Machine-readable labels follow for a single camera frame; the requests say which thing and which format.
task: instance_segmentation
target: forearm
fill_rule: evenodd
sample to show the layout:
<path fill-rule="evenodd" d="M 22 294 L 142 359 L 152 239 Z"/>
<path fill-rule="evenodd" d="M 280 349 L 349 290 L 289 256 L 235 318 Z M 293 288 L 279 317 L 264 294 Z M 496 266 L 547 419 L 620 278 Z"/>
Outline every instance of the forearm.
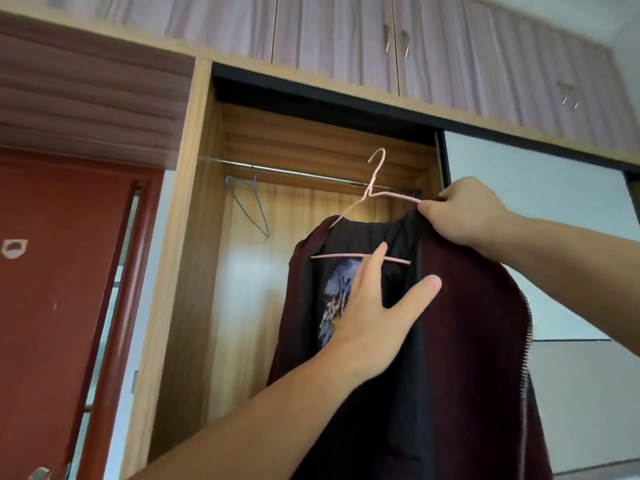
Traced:
<path fill-rule="evenodd" d="M 320 353 L 134 478 L 287 479 L 356 385 Z"/>
<path fill-rule="evenodd" d="M 481 250 L 640 354 L 640 242 L 510 215 Z"/>

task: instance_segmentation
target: jacket zipper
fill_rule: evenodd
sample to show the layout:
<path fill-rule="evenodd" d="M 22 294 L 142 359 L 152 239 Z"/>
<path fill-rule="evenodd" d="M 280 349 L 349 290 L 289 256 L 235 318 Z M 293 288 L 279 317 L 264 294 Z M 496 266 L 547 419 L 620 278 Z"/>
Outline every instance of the jacket zipper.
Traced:
<path fill-rule="evenodd" d="M 529 398 L 529 353 L 531 352 L 531 344 L 533 343 L 533 315 L 529 300 L 524 293 L 520 291 L 520 296 L 527 306 L 527 342 L 524 347 L 524 357 L 522 358 L 522 368 L 520 371 L 520 452 L 518 455 L 518 480 L 524 480 L 525 457 L 527 452 L 527 406 Z"/>

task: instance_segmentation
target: metal rod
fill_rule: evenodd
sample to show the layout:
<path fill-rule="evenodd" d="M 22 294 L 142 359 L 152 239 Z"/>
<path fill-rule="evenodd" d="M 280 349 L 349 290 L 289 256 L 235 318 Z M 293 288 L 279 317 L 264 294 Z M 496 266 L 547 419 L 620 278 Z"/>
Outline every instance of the metal rod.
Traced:
<path fill-rule="evenodd" d="M 308 178 L 309 180 L 321 180 L 323 182 L 331 182 L 331 183 L 334 183 L 334 184 L 351 185 L 352 187 L 366 187 L 368 185 L 368 183 L 366 183 L 366 182 L 357 182 L 355 180 L 347 180 L 345 178 L 326 177 L 324 175 L 315 175 L 313 173 L 305 173 L 303 171 L 285 170 L 285 169 L 282 169 L 282 168 L 271 168 L 271 167 L 268 167 L 268 166 L 253 165 L 251 163 L 240 163 L 240 162 L 233 162 L 233 161 L 229 161 L 229 160 L 220 160 L 218 158 L 203 158 L 201 160 L 224 163 L 226 165 L 233 165 L 233 166 L 237 166 L 237 167 L 240 167 L 240 168 L 246 168 L 246 169 L 250 169 L 250 170 L 254 170 L 254 171 L 267 171 L 267 172 L 270 172 L 270 173 L 279 173 L 279 174 L 282 174 L 282 175 L 290 175 L 292 177 Z M 388 187 L 386 185 L 374 184 L 373 186 L 377 187 L 379 189 L 395 190 L 395 191 L 401 191 L 401 192 L 409 192 L 411 194 L 413 193 L 413 190 L 396 189 L 395 187 Z"/>

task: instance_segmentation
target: printed graphic on jacket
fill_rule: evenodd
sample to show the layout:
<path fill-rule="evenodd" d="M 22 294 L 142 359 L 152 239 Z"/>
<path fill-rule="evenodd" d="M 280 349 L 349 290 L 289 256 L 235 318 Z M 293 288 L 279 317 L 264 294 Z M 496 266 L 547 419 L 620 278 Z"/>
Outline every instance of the printed graphic on jacket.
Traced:
<path fill-rule="evenodd" d="M 336 324 L 342 318 L 351 295 L 351 282 L 360 266 L 359 259 L 341 261 L 324 287 L 324 313 L 320 322 L 318 340 L 324 347 L 333 336 Z"/>

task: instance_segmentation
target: blue wire hanger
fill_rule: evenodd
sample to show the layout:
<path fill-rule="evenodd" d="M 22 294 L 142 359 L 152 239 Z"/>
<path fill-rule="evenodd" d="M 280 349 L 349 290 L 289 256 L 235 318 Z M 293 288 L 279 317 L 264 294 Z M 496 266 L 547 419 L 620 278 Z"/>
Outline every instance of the blue wire hanger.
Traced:
<path fill-rule="evenodd" d="M 253 193 L 255 194 L 255 199 L 258 201 L 258 207 L 260 207 L 260 213 L 262 214 L 262 220 L 264 221 L 264 226 L 267 227 L 267 232 L 263 231 L 262 228 L 258 224 L 256 224 L 256 222 L 251 218 L 251 216 L 249 214 L 247 214 L 246 210 L 244 209 L 244 207 L 242 206 L 242 204 L 240 203 L 240 201 L 236 197 L 236 193 L 234 192 L 233 188 L 231 186 L 229 186 L 229 180 L 233 180 L 234 182 L 237 182 L 239 184 L 243 184 L 243 185 L 247 185 L 248 187 L 251 187 L 251 189 L 253 190 Z M 258 188 L 256 186 L 257 180 L 258 180 L 258 174 L 257 173 L 253 174 L 253 181 L 252 181 L 251 184 L 248 183 L 248 182 L 245 182 L 244 180 L 240 180 L 239 178 L 232 177 L 231 175 L 228 175 L 225 178 L 225 186 L 229 189 L 229 192 L 231 192 L 231 197 L 233 197 L 234 200 L 237 202 L 237 204 L 240 206 L 240 209 L 242 209 L 242 211 L 244 212 L 244 215 L 247 216 L 249 218 L 249 220 L 253 223 L 253 225 L 258 227 L 258 229 L 260 229 L 260 232 L 265 234 L 265 236 L 267 236 L 267 238 L 268 238 L 269 237 L 269 224 L 267 224 L 267 218 L 264 216 L 264 211 L 262 209 L 262 204 L 260 203 L 260 197 L 258 197 Z"/>

